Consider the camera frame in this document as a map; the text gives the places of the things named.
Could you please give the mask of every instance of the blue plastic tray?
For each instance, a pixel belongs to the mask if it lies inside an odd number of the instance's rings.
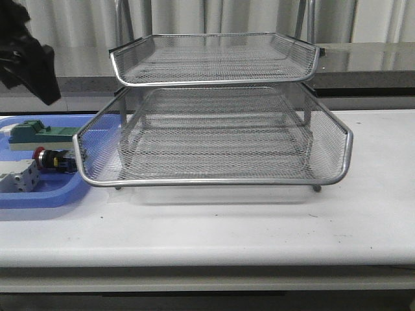
[[[50,126],[78,127],[87,123],[93,115],[23,115],[0,120],[0,128],[25,120],[41,120]],[[31,159],[33,151],[11,151],[8,137],[0,133],[0,161]],[[41,180],[32,192],[0,193],[0,208],[57,207],[82,198],[89,185],[76,174],[42,171]]]

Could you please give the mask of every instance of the wire mesh tray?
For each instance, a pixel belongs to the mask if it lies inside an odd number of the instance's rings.
[[[78,169],[94,186],[327,185],[352,133],[299,84],[125,89],[83,127]]]
[[[273,33],[151,35],[111,51],[126,86],[301,81],[318,47]]]

